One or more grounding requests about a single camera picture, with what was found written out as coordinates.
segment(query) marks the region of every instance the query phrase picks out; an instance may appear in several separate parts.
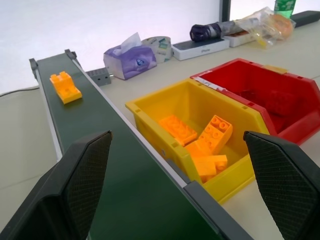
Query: water bottle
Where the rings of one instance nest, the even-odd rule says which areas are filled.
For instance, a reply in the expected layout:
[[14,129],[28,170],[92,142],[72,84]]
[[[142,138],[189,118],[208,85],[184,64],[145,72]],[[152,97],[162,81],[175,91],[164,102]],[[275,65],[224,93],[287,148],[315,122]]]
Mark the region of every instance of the water bottle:
[[294,11],[296,0],[276,0],[274,13],[289,19]]

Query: white table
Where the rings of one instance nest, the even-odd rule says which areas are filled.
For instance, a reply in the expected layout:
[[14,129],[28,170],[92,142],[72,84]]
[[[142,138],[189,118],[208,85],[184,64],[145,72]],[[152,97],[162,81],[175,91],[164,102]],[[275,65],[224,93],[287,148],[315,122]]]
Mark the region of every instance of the white table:
[[[320,84],[320,22],[296,29],[283,44],[262,50],[256,43],[185,61],[172,59],[127,81],[112,79],[102,87],[117,108],[135,124],[125,103],[235,58],[288,69]],[[0,98],[0,230],[39,177],[55,164],[55,150],[39,90]],[[320,165],[320,133],[301,148]],[[255,240],[282,240],[256,182],[223,207]]]

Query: black device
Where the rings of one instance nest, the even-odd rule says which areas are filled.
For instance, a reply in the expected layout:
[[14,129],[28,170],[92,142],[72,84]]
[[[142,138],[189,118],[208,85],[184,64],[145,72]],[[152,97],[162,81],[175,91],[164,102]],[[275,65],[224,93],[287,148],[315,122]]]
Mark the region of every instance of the black device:
[[298,28],[318,22],[320,20],[320,11],[302,11],[297,14],[293,14],[291,19],[295,21],[295,27]]
[[261,196],[285,240],[320,239],[320,169],[292,142],[247,131]]
[[85,240],[104,184],[110,131],[73,143],[45,173],[0,234],[0,240]]

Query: green conveyor belt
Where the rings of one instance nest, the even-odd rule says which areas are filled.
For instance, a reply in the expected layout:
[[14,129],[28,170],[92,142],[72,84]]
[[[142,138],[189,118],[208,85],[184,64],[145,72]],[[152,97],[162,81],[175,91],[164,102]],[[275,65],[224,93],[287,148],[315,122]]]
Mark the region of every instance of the green conveyor belt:
[[[111,130],[104,186],[91,226],[93,240],[220,239],[187,194],[64,53],[37,61],[62,153],[75,140]],[[50,75],[66,71],[82,99],[67,105]]]

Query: purple tissue box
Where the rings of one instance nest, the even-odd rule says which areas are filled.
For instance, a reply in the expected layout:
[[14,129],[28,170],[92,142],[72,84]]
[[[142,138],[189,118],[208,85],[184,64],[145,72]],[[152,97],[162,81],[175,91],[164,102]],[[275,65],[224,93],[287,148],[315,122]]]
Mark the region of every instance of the purple tissue box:
[[132,78],[157,66],[156,57],[148,46],[134,46],[120,53],[121,46],[110,48],[103,54],[103,62],[109,73],[123,80]]

